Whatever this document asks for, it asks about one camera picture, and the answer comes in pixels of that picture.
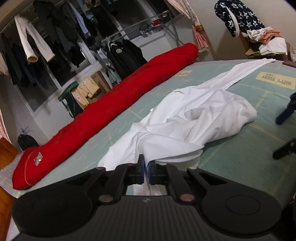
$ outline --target curtain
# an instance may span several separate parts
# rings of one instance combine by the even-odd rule
[[[209,43],[207,39],[203,36],[200,30],[203,30],[203,27],[198,20],[197,15],[193,11],[192,7],[187,0],[167,0],[175,9],[177,9],[185,17],[191,19],[192,21],[192,31],[195,38],[196,46],[198,52],[209,51]]]
[[[1,138],[5,138],[7,141],[9,141],[11,143],[11,140],[9,139],[6,127],[4,125],[4,120],[3,120],[3,116],[2,116],[2,112],[0,110],[0,139]]]

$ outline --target mattress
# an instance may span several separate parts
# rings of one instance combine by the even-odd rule
[[[108,148],[130,129],[132,123],[144,118],[171,91],[201,84],[244,61],[213,61],[187,66],[183,74],[171,77],[143,95],[36,185],[27,190],[15,190],[14,196],[95,168]],[[258,118],[246,124],[239,134],[206,144],[199,159],[177,166],[186,169],[198,165],[216,175],[265,191],[284,206],[294,189],[296,161],[293,161],[293,155],[273,160],[272,152],[296,136],[296,115],[281,126],[275,124],[275,118],[285,109],[294,90],[256,80],[260,72],[296,77],[293,68],[277,61],[230,87],[227,91],[246,98],[257,109]],[[127,194],[133,194],[132,187]]]

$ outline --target red fabric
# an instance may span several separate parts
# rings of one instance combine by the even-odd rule
[[[33,186],[143,94],[192,64],[196,58],[196,46],[188,43],[150,60],[89,105],[49,142],[26,149],[13,173],[13,188],[21,190]],[[43,157],[40,162],[35,162],[39,152]]]

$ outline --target yellow label patch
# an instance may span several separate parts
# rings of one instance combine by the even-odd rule
[[[266,72],[260,72],[257,77],[257,80],[262,80],[274,85],[278,85],[284,88],[288,88],[291,90],[295,89],[296,86],[296,78],[284,76],[280,74],[272,74]]]
[[[181,70],[178,73],[176,73],[174,77],[183,77],[183,76],[189,75],[191,72],[192,70]]]

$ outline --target black bag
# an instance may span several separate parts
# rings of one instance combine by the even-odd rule
[[[39,146],[37,141],[29,135],[19,135],[17,141],[23,151],[29,147]]]

